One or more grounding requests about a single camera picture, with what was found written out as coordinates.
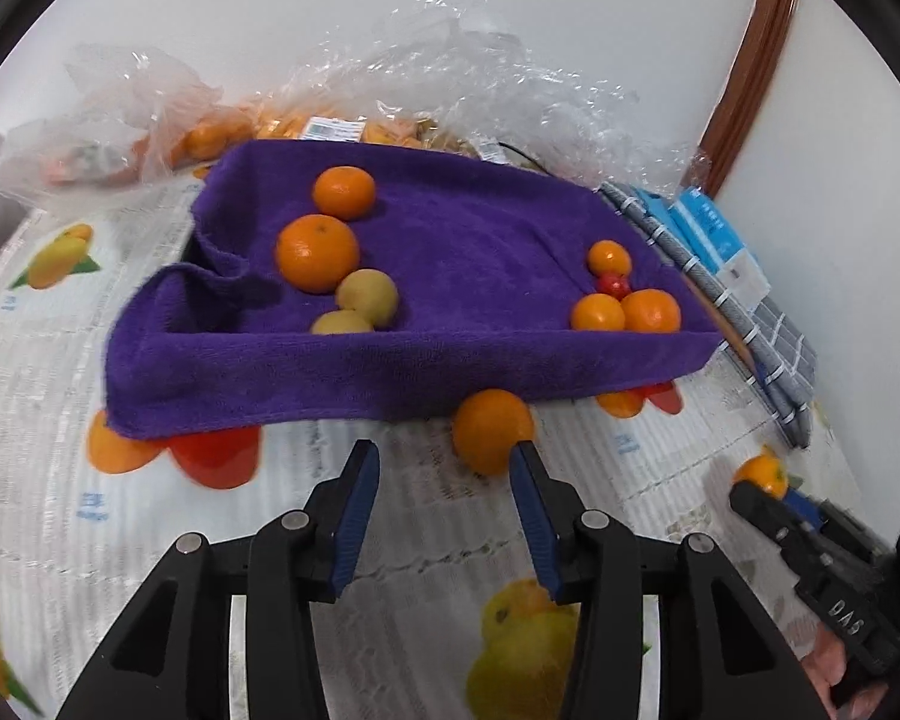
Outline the right hand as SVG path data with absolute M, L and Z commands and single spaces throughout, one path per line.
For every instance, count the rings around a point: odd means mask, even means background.
M 877 710 L 888 692 L 888 686 L 884 683 L 871 684 L 865 689 L 860 689 L 852 699 L 848 699 L 840 707 L 832 702 L 831 689 L 844 678 L 847 656 L 844 642 L 823 624 L 816 629 L 813 649 L 808 655 L 803 656 L 802 667 L 820 696 L 827 715 L 831 718 L 866 720 Z

